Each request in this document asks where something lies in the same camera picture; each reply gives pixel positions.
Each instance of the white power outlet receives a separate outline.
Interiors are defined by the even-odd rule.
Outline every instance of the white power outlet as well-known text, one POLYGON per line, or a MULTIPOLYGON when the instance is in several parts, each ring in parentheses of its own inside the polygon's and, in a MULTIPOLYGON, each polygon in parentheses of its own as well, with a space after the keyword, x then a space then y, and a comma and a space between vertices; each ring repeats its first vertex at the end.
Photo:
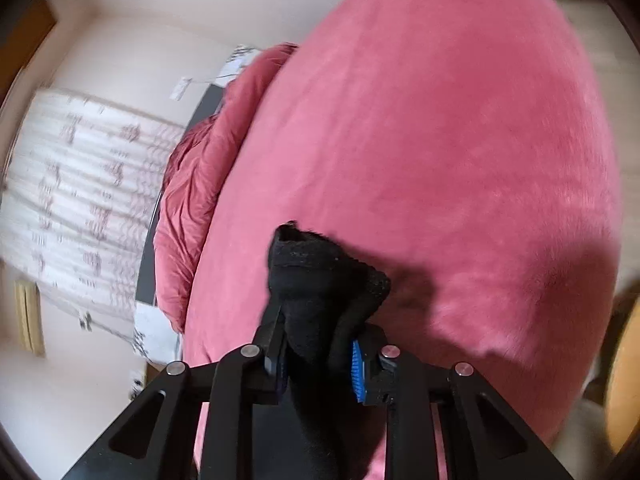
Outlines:
POLYGON ((191 81, 193 81, 193 79, 190 77, 181 77, 180 81, 178 81, 178 84, 171 92, 171 95, 169 95, 169 99, 173 99, 174 101, 179 101, 180 99, 182 99, 184 91, 187 89, 187 86, 191 84, 191 81))

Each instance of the bed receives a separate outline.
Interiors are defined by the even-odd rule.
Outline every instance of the bed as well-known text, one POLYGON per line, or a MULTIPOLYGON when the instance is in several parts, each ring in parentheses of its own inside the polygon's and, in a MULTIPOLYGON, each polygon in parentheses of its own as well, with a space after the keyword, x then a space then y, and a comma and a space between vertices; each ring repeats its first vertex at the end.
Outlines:
POLYGON ((553 0, 346 0, 258 56, 172 158, 156 292, 189 365, 251 339, 271 234, 295 219, 390 276, 373 321, 393 343, 471 362, 556 434, 609 319, 620 194, 553 0))

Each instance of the black cloth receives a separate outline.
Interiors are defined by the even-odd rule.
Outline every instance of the black cloth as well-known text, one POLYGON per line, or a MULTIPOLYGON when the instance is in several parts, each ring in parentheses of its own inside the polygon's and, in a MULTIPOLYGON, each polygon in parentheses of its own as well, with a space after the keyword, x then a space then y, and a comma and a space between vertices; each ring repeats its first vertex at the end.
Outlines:
POLYGON ((351 391, 351 343, 389 279, 293 222, 276 229, 268 267, 269 301, 285 319, 289 387, 279 406, 254 411, 255 478, 363 476, 384 420, 351 391))

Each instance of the white patterned curtain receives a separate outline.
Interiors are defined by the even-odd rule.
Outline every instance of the white patterned curtain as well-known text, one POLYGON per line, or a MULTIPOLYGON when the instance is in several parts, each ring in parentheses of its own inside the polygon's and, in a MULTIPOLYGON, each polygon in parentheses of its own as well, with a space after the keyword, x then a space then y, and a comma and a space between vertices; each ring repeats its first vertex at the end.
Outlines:
POLYGON ((84 96, 38 90, 5 176, 2 259, 60 308, 99 314, 132 336, 142 249, 183 131, 84 96))

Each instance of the beige floor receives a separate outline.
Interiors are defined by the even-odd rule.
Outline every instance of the beige floor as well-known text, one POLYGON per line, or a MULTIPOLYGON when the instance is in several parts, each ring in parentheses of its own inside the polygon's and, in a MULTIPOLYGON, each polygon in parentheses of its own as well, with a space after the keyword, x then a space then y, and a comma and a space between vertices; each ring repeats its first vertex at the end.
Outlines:
MULTIPOLYGON (((640 277, 640 54, 612 10, 599 0, 559 2, 591 57, 616 138, 622 176, 622 259, 617 293, 638 291, 640 277)), ((611 452, 604 411, 576 402, 553 451, 575 480, 596 480, 611 452)))

